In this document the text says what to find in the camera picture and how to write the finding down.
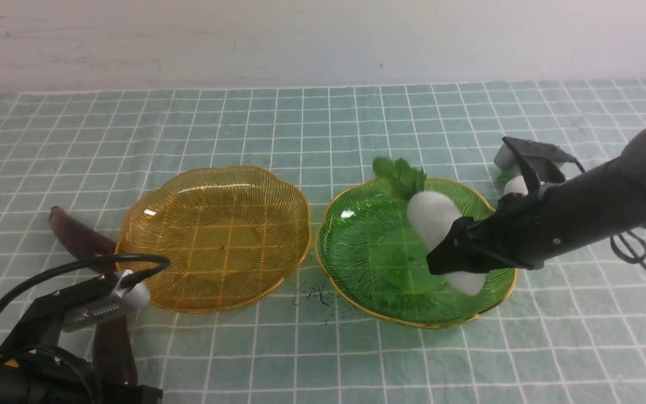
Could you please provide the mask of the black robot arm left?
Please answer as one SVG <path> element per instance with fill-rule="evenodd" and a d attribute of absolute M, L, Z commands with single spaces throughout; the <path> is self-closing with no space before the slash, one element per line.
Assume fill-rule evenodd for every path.
<path fill-rule="evenodd" d="M 38 297 L 0 345 L 0 403 L 161 403 L 139 384 L 124 318 L 105 292 Z M 59 346 L 62 332 L 95 325 L 93 359 Z"/>

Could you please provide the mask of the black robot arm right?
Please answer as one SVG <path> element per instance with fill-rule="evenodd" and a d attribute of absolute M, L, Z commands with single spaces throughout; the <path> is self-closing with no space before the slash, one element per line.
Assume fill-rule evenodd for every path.
<path fill-rule="evenodd" d="M 540 269 L 549 259 L 646 228 L 646 129 L 620 156 L 566 179 L 574 158 L 559 146 L 505 136 L 494 163 L 522 177 L 527 194 L 501 197 L 495 212 L 461 217 L 427 255 L 432 274 Z"/>

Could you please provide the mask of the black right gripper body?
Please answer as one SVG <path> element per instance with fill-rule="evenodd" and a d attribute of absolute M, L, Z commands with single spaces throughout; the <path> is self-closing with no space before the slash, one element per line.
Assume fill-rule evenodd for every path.
<path fill-rule="evenodd" d="M 483 245 L 515 268 L 541 269 L 553 256 L 548 217 L 538 194 L 506 194 L 483 220 Z"/>

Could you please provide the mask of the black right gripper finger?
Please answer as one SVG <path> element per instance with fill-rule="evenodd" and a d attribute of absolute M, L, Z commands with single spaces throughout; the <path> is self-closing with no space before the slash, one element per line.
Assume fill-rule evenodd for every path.
<path fill-rule="evenodd" d="M 495 269 L 486 230 L 473 217 L 453 221 L 447 236 L 426 257 L 429 273 L 487 274 Z"/>
<path fill-rule="evenodd" d="M 512 150 L 528 194 L 553 194 L 566 182 L 561 168 L 566 163 L 576 163 L 574 156 L 557 145 L 512 136 L 504 136 L 502 142 Z"/>

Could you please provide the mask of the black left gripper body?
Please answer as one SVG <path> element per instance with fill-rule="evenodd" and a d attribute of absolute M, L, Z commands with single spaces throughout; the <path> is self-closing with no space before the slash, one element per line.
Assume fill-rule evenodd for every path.
<path fill-rule="evenodd" d="M 64 310 L 79 292 L 38 297 L 0 345 L 0 370 L 23 371 L 17 403 L 161 403 L 163 391 L 143 384 L 106 383 L 83 360 L 59 346 Z"/>

